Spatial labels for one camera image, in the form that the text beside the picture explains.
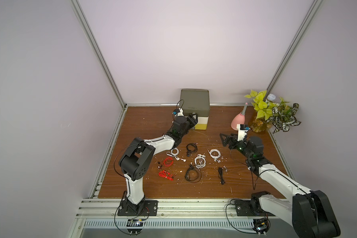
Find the white earphones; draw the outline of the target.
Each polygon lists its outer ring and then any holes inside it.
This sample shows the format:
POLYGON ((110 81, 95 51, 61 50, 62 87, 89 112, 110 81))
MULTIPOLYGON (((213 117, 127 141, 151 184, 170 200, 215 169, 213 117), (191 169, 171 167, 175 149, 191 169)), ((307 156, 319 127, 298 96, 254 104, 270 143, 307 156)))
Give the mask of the white earphones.
POLYGON ((211 149, 208 151, 210 157, 217 163, 220 163, 221 152, 218 149, 211 149))
POLYGON ((186 162, 186 159, 184 158, 180 158, 178 155, 179 155, 179 149, 177 148, 173 148, 171 149, 169 152, 166 152, 166 155, 167 156, 170 156, 172 158, 175 158, 177 161, 183 161, 183 162, 186 162))
POLYGON ((202 169, 206 166, 206 156, 203 154, 197 154, 196 158, 194 159, 195 167, 197 169, 202 169))

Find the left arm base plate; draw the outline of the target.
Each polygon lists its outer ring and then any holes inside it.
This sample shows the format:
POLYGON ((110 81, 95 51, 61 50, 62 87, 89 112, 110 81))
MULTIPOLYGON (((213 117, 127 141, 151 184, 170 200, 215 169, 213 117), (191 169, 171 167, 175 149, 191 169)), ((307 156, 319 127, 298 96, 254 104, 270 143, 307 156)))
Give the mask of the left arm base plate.
POLYGON ((158 210, 157 200, 142 200, 138 205, 128 199, 121 201, 118 216, 156 216, 158 210))

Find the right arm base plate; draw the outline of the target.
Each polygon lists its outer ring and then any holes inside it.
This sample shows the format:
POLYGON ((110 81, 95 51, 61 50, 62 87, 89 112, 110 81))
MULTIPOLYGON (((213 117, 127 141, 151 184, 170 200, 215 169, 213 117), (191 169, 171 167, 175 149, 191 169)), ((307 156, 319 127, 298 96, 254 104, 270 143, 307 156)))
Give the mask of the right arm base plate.
POLYGON ((274 217, 273 214, 263 211, 254 200, 232 199, 230 202, 235 207, 237 216, 274 217))

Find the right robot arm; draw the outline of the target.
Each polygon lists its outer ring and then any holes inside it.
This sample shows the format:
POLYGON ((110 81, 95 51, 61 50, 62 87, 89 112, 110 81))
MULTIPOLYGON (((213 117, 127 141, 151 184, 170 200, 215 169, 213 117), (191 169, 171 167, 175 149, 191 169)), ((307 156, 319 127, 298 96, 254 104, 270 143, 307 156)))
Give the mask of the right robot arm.
POLYGON ((271 184, 285 198, 277 199, 263 191, 251 197, 251 208, 258 213, 271 213, 291 225, 300 238, 336 238, 341 229, 327 195, 294 181, 281 172, 263 154, 262 140, 237 134, 220 134, 224 147, 236 149, 246 158, 248 169, 271 184))

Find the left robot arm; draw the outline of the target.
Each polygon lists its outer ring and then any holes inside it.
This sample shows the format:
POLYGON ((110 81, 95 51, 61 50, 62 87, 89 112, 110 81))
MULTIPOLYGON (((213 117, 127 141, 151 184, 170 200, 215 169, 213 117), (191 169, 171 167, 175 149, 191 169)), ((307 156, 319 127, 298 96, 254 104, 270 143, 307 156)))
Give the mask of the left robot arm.
POLYGON ((177 113, 171 128, 161 137, 143 140, 135 138, 119 161, 127 183, 127 202, 134 210, 144 204, 143 177, 154 155, 177 148, 182 138, 198 123, 196 113, 177 113))

